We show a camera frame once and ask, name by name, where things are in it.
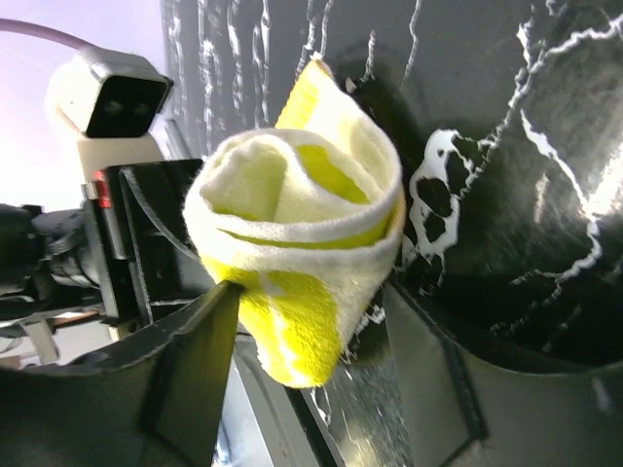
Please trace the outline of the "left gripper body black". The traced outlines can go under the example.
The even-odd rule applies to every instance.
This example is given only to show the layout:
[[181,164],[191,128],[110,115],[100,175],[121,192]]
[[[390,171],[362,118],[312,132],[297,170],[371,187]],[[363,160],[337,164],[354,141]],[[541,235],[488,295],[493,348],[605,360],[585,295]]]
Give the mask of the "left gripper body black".
[[109,325],[147,326],[214,284],[182,219],[199,160],[117,165],[84,187],[83,213]]

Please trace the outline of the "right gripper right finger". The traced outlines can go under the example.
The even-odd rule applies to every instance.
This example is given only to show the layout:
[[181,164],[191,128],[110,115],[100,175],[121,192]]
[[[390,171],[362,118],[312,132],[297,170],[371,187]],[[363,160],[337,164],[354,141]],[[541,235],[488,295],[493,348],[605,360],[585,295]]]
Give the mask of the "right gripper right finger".
[[386,327],[417,466],[618,466],[622,366],[528,351],[390,281]]

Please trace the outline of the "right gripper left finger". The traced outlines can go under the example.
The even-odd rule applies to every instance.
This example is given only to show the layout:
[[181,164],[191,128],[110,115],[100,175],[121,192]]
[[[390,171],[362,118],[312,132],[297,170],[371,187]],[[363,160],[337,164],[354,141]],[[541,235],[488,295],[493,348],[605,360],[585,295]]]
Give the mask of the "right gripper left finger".
[[238,325],[223,282],[63,365],[1,373],[5,466],[208,466]]

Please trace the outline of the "yellow crocodile towel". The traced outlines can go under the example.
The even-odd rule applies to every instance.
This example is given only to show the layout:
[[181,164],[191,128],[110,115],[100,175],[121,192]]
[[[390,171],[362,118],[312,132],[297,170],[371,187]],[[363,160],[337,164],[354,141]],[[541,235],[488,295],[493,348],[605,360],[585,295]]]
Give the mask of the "yellow crocodile towel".
[[218,146],[183,208],[208,274],[242,287],[263,370],[293,388],[331,377],[393,268],[405,214],[393,143],[319,59],[274,126]]

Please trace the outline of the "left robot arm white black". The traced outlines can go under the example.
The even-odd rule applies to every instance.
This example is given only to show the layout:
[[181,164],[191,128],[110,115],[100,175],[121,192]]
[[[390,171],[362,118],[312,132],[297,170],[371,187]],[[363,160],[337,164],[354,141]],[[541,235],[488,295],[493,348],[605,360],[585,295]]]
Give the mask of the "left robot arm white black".
[[158,321],[213,284],[182,219],[198,160],[98,170],[73,210],[1,207],[1,319],[94,312],[109,325]]

